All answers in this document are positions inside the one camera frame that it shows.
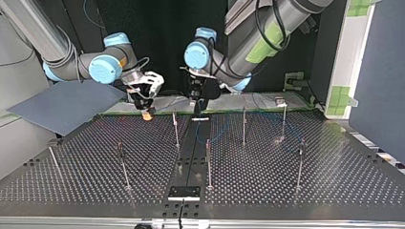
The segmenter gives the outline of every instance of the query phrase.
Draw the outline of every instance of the wall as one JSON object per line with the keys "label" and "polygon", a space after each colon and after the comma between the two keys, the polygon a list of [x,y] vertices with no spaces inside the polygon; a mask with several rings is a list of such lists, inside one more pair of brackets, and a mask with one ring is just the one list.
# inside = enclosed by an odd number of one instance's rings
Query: wall
{"label": "wall", "polygon": [[405,1],[376,3],[350,124],[396,159],[405,161]]}
{"label": "wall", "polygon": [[0,16],[0,179],[41,153],[55,135],[6,112],[48,88],[35,52]]}

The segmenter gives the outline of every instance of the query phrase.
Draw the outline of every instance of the metal post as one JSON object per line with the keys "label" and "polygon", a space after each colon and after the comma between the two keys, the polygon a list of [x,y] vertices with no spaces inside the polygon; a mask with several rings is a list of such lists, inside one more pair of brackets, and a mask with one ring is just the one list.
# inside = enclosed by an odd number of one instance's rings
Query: metal post
{"label": "metal post", "polygon": [[304,139],[301,140],[300,146],[299,146],[299,155],[300,155],[300,167],[298,169],[298,178],[297,178],[297,193],[300,190],[301,186],[301,175],[302,175],[302,169],[303,169],[303,163],[304,163],[304,156],[306,154],[306,142]]}
{"label": "metal post", "polygon": [[176,133],[176,147],[179,149],[180,148],[180,143],[179,143],[179,131],[178,131],[178,122],[176,119],[176,113],[173,112],[173,125],[175,126],[175,133]]}
{"label": "metal post", "polygon": [[60,170],[60,166],[59,166],[59,163],[57,162],[57,159],[56,159],[56,156],[55,156],[55,154],[54,154],[54,151],[53,151],[52,146],[49,146],[48,149],[49,149],[50,152],[51,152],[51,156],[52,156],[52,159],[53,159],[53,163],[54,163],[54,165],[56,165],[56,168],[57,168],[57,171],[59,172],[60,178],[61,178],[62,181],[63,181],[62,171]]}
{"label": "metal post", "polygon": [[245,136],[246,136],[246,123],[247,123],[247,120],[246,120],[246,108],[244,107],[244,123],[243,123],[243,125],[244,125],[244,146],[245,146],[245,143],[246,143],[246,140],[245,140]]}
{"label": "metal post", "polygon": [[122,171],[123,171],[124,176],[125,176],[125,182],[126,182],[126,188],[125,189],[128,190],[128,191],[132,190],[131,184],[129,183],[128,172],[127,172],[126,167],[125,167],[125,153],[123,151],[123,144],[122,144],[121,141],[119,141],[118,144],[117,144],[117,156],[118,156],[118,159],[119,159],[119,161],[121,163]]}
{"label": "metal post", "polygon": [[284,123],[286,123],[286,117],[287,117],[287,103],[285,103],[285,106],[284,106],[283,125],[284,125]]}
{"label": "metal post", "polygon": [[208,190],[212,190],[214,187],[212,186],[211,181],[211,145],[209,139],[206,140],[206,162],[208,164]]}

